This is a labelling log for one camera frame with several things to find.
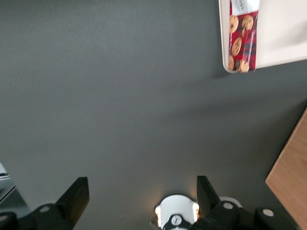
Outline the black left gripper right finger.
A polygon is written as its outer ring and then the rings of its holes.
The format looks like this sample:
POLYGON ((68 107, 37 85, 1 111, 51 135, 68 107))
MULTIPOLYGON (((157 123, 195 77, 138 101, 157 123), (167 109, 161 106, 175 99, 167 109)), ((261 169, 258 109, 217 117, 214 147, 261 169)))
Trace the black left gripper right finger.
POLYGON ((295 221, 276 208, 258 207, 253 213, 234 202, 222 201, 206 176, 197 177, 200 218, 191 230, 296 230, 295 221))

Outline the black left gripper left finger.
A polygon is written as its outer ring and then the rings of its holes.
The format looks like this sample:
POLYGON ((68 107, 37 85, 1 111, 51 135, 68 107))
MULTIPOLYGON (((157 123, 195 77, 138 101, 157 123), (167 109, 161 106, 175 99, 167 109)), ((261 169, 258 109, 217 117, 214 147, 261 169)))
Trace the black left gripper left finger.
POLYGON ((54 203, 39 206, 17 218, 14 212, 1 212, 2 230, 72 230, 89 202, 87 177, 79 177, 54 203))

